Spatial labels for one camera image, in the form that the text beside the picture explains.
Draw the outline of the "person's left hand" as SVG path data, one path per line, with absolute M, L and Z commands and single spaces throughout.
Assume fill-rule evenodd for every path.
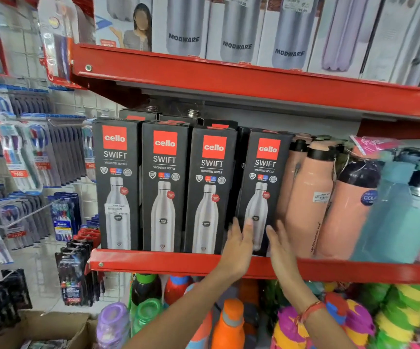
M 232 284 L 246 274 L 252 258 L 253 247 L 231 247 L 228 246 L 227 240 L 216 269 L 225 281 Z

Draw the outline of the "person's right hand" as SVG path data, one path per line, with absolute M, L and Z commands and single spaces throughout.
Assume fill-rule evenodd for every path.
M 286 298 L 298 294 L 305 283 L 300 275 L 294 251 L 281 249 L 270 251 L 270 254 L 272 268 Z

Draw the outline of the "black bottle box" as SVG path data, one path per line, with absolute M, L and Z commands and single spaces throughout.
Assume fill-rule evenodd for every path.
M 236 205 L 240 224 L 253 223 L 253 254 L 266 256 L 269 240 L 267 225 L 276 223 L 278 198 L 284 176 L 289 147 L 294 134 L 288 131 L 250 129 Z

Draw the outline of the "person's right forearm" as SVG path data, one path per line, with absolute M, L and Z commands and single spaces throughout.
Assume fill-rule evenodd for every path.
M 316 349 L 357 349 L 346 332 L 329 314 L 321 302 L 304 284 L 300 292 L 287 300 L 298 313 L 297 323 L 302 323 Z

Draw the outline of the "peach bottle black lid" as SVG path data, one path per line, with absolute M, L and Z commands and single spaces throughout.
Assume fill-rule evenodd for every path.
M 290 143 L 288 159 L 284 169 L 283 180 L 277 202 L 277 219 L 284 222 L 295 176 L 307 156 L 311 134 L 299 133 Z
M 313 257 L 335 178 L 339 141 L 313 141 L 294 179 L 284 225 L 298 258 Z

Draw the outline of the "peach bottle dark purple lid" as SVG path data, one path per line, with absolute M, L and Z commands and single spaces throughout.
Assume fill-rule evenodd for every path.
M 340 172 L 322 223 L 315 256 L 320 259 L 348 260 L 376 201 L 382 164 L 379 154 L 351 154 Z

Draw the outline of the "red metal shelf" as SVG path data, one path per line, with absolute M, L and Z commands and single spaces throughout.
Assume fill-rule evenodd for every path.
M 73 75 L 420 120 L 420 87 L 75 44 Z
M 216 254 L 127 251 L 94 249 L 86 271 L 206 276 L 220 260 Z M 335 260 L 298 260 L 304 280 L 419 284 L 420 264 L 351 262 Z

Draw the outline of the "row of black boxes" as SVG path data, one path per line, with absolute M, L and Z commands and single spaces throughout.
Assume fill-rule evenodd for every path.
M 103 249 L 221 253 L 236 128 L 133 115 L 91 130 Z

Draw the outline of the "red bottle blue cap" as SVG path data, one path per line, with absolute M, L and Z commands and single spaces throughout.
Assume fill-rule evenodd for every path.
M 168 308 L 170 305 L 180 299 L 186 289 L 194 283 L 191 276 L 172 276 L 170 275 L 165 284 L 163 295 L 163 306 Z

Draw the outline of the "multicolour wavy bottle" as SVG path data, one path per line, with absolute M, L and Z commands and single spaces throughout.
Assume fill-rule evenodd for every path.
M 306 349 L 309 334 L 304 324 L 296 322 L 297 317 L 298 313 L 293 306 L 278 311 L 270 349 Z
M 374 337 L 376 332 L 368 310 L 355 300 L 345 299 L 335 292 L 326 293 L 324 302 L 329 314 L 345 330 L 358 349 L 365 349 L 370 337 Z

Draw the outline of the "orange bottle grey band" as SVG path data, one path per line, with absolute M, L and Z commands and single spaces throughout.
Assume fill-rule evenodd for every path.
M 243 325 L 243 302 L 237 298 L 226 299 L 213 330 L 211 349 L 243 349 Z

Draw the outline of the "orange bottle blue cap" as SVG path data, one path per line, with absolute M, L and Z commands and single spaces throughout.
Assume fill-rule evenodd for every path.
M 185 349 L 208 349 L 213 328 L 213 305 Z

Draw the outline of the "black bottle green cap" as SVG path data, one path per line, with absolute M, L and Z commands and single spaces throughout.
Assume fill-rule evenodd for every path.
M 133 277 L 130 289 L 130 308 L 138 306 L 147 299 L 162 298 L 162 284 L 157 274 L 139 274 Z

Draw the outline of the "pink plastic packet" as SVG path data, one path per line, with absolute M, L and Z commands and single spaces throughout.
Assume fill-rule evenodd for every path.
M 354 152 L 358 152 L 363 157 L 373 156 L 376 153 L 385 151 L 388 149 L 395 149 L 403 146 L 400 140 L 393 138 L 382 138 L 372 136 L 356 136 L 350 135 L 350 139 L 354 144 Z

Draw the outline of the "green plastic bottle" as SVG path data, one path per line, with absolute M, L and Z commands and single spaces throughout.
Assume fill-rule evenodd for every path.
M 132 304 L 130 310 L 131 337 L 135 336 L 148 323 L 154 320 L 163 311 L 161 299 L 149 298 L 139 303 Z

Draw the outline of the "teal bottle dark lid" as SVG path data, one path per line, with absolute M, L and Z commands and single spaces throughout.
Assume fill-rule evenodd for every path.
M 375 262 L 412 264 L 420 252 L 420 162 L 403 193 L 392 199 L 373 251 Z

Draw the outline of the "green yellow wavy bottle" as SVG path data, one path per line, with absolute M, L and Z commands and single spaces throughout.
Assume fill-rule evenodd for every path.
M 420 285 L 393 285 L 375 317 L 377 333 L 369 349 L 410 349 L 420 327 Z

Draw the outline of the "row of red packets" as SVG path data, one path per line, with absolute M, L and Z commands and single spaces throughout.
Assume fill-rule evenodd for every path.
M 85 223 L 80 226 L 77 234 L 73 236 L 73 240 L 91 240 L 93 248 L 99 248 L 101 246 L 99 214 L 86 219 Z

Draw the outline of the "purple plastic bottle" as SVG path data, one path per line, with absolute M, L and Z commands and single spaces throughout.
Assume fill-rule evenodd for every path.
M 122 302 L 107 305 L 98 315 L 96 328 L 100 349 L 121 349 L 130 338 L 130 317 Z

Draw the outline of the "row of black toothbrush packs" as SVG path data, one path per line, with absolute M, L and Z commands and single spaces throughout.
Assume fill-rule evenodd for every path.
M 33 309 L 23 269 L 1 270 L 0 334 L 21 322 L 20 311 Z
M 93 237 L 80 236 L 55 253 L 64 305 L 92 307 L 104 294 L 103 273 L 93 271 L 89 266 L 91 253 L 99 245 Z

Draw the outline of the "row of blue toothbrush packs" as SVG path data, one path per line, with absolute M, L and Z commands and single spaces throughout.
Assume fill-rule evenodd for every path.
M 70 241 L 82 225 L 79 195 L 72 192 L 55 192 L 48 196 L 50 216 L 56 241 Z

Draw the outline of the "white box grey bottle print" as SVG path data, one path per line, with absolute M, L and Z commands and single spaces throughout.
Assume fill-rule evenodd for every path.
M 267 0 L 257 65 L 307 71 L 323 0 Z
M 153 0 L 152 52 L 205 58 L 211 0 Z
M 211 0 L 206 59 L 257 62 L 267 0 Z

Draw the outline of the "white box lilac bottle print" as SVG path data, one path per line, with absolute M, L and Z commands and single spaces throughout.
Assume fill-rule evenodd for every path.
M 323 0 L 308 73 L 360 77 L 382 0 Z

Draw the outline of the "cardboard box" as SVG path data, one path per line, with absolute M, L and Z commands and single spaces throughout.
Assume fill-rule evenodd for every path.
M 19 323 L 0 333 L 0 349 L 21 349 L 28 340 L 74 340 L 67 348 L 83 349 L 83 339 L 77 337 L 82 335 L 89 313 L 22 310 L 19 315 Z

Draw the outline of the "white box pale bottle print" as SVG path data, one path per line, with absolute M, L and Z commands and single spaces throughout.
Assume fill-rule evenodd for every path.
M 420 0 L 383 0 L 360 78 L 420 87 Z

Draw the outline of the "white box with person print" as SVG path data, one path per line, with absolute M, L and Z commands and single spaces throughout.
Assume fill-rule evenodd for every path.
M 153 0 L 93 0 L 99 46 L 151 52 Z

